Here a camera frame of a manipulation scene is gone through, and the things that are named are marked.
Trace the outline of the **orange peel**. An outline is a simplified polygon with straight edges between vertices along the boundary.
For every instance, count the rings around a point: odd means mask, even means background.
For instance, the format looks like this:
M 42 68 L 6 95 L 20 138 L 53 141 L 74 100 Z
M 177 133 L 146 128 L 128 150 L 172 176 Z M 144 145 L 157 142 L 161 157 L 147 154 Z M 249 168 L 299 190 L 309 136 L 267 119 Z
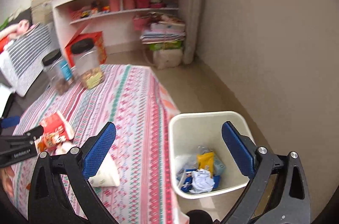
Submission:
M 37 152 L 44 152 L 47 148 L 44 144 L 43 141 L 39 141 L 39 142 L 36 142 L 36 149 L 37 149 Z

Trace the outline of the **white tissue wad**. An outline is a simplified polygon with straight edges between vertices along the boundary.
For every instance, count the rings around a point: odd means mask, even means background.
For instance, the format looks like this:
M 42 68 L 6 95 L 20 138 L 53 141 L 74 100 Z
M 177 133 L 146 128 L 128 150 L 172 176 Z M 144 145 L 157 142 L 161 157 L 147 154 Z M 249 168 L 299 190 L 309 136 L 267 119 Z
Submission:
M 56 147 L 55 155 L 66 154 L 75 145 L 71 141 L 65 141 Z

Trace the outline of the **light blue milk carton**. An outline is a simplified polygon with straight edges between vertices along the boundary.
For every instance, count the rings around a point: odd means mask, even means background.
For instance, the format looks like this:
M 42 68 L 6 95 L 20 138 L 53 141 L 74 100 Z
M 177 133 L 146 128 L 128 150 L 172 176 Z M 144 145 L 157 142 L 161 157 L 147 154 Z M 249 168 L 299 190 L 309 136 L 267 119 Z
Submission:
M 216 154 L 214 154 L 213 175 L 220 176 L 224 173 L 225 170 L 226 170 L 226 167 L 224 163 L 219 159 L 219 157 Z

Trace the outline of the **light blue paper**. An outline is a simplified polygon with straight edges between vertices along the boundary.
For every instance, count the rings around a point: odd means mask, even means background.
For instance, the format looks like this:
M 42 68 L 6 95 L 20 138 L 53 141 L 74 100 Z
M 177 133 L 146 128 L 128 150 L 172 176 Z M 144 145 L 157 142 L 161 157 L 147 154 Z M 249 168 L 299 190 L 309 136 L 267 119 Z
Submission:
M 192 171 L 191 177 L 192 188 L 190 189 L 190 192 L 193 194 L 211 192 L 215 185 L 211 173 L 208 170 L 199 169 L 196 171 Z

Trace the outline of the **yellow snack wrapper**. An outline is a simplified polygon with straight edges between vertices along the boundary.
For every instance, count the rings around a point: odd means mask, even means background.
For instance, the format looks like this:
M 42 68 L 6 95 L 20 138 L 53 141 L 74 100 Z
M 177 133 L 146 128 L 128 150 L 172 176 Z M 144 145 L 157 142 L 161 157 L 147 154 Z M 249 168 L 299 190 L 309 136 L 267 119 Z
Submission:
M 213 159 L 214 152 L 206 152 L 204 154 L 196 155 L 198 168 L 210 172 L 211 177 L 213 176 Z

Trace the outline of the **clear plastic water bottle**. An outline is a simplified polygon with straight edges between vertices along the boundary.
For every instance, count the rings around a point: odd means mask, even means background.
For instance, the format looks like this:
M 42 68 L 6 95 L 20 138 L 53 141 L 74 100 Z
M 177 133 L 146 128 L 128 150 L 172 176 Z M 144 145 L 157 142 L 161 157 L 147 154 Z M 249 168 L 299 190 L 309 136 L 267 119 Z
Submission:
M 177 182 L 180 182 L 183 173 L 186 170 L 197 170 L 198 169 L 198 163 L 196 160 L 196 155 L 198 154 L 204 154 L 206 152 L 211 152 L 212 150 L 206 146 L 200 145 L 198 146 L 192 154 L 184 155 L 183 158 L 179 160 L 179 168 L 176 172 L 176 180 Z

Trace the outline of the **dark blue cardboard box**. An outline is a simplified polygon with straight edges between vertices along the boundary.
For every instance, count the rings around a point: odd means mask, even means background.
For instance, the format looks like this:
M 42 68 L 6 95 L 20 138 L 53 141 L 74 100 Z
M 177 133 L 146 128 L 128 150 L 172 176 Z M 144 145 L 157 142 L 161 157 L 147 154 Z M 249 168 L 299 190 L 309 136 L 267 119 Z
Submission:
M 196 171 L 196 170 L 186 170 L 183 175 L 182 175 L 182 178 L 180 180 L 180 182 L 177 182 L 177 186 L 178 188 L 184 192 L 184 193 L 191 193 L 190 192 L 190 189 L 192 188 L 191 186 L 191 183 L 192 183 L 192 177 L 191 177 L 191 173 L 192 171 Z M 212 190 L 214 189 L 217 189 L 219 184 L 220 184 L 220 181 L 221 181 L 221 177 L 220 176 L 212 176 L 214 182 L 215 182 L 215 185 L 213 187 Z

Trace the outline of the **white trash bin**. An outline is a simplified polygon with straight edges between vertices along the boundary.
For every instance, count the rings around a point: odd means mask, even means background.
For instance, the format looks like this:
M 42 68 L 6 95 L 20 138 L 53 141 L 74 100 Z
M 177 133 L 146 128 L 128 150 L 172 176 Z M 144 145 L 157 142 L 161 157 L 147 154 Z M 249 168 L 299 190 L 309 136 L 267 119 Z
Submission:
M 241 174 L 223 141 L 222 125 L 229 121 L 244 136 L 253 139 L 249 127 L 234 111 L 183 113 L 173 117 L 168 126 L 171 183 L 174 191 L 185 199 L 199 199 L 244 188 L 249 179 Z M 182 173 L 199 168 L 197 156 L 214 153 L 217 161 L 214 174 L 220 177 L 216 188 L 207 193 L 184 192 Z

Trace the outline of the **clear jar with hazelnuts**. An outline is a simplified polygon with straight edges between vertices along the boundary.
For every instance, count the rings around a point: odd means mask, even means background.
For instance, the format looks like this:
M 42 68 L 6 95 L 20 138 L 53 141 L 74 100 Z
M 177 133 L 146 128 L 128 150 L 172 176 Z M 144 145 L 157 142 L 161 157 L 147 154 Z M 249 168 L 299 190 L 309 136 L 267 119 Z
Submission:
M 73 85 L 74 76 L 61 50 L 51 51 L 43 57 L 41 62 L 53 89 L 59 95 L 65 94 Z

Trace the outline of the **patterned pink tablecloth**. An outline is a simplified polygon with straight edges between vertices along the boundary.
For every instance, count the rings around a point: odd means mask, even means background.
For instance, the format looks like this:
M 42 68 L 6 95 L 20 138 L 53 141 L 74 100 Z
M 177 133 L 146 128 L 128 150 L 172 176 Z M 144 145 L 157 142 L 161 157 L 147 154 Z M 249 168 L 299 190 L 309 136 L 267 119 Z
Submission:
M 116 127 L 110 148 L 120 178 L 117 187 L 95 193 L 119 223 L 188 223 L 171 186 L 168 124 L 177 115 L 169 93 L 149 67 L 102 65 L 104 81 L 91 90 L 80 83 L 58 95 L 46 89 L 21 116 L 15 135 L 61 112 L 81 146 L 107 122 Z

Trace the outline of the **pink plush toy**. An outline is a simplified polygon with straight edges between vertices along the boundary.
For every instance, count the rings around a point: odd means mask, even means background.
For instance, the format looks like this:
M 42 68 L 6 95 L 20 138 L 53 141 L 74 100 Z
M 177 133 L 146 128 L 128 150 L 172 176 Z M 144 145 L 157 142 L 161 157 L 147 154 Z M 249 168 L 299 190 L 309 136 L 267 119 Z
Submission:
M 16 39 L 22 36 L 30 28 L 30 23 L 28 20 L 21 20 L 17 24 L 8 26 L 7 28 L 1 30 L 0 37 L 1 40 L 8 38 L 9 40 Z

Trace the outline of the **red gift box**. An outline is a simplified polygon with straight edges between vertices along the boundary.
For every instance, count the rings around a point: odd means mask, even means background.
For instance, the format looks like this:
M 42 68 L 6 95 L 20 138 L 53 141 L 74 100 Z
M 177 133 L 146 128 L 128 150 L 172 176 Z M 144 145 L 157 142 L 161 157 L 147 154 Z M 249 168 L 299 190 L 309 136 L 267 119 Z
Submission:
M 65 55 L 71 68 L 75 66 L 74 55 L 96 50 L 98 62 L 104 64 L 107 60 L 102 31 L 83 33 L 88 22 L 81 25 L 69 42 L 65 45 Z

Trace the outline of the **white bag under books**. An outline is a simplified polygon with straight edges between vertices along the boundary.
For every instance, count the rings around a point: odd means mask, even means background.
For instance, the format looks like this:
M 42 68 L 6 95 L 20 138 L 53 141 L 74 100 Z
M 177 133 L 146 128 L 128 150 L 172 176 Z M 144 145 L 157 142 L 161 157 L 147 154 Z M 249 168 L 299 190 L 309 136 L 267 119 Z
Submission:
M 157 69 L 173 68 L 181 64 L 182 49 L 157 50 L 153 52 L 153 64 Z

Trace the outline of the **white bookshelf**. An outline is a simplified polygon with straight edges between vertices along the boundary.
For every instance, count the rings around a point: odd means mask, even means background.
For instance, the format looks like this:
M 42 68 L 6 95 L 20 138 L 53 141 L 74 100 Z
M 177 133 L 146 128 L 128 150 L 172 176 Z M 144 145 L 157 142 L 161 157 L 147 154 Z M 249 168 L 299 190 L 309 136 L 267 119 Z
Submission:
M 138 22 L 149 12 L 174 14 L 185 23 L 183 62 L 190 64 L 196 48 L 199 0 L 51 0 L 61 51 L 81 33 L 102 32 L 107 53 L 141 48 Z

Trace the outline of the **stack of books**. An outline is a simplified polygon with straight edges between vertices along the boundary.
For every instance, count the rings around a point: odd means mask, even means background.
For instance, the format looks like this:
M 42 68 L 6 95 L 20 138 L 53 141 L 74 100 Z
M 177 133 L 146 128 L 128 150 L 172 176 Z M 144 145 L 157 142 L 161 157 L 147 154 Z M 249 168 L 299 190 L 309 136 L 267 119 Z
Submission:
M 186 23 L 174 15 L 149 12 L 135 16 L 133 22 L 141 44 L 150 51 L 181 49 L 186 40 Z

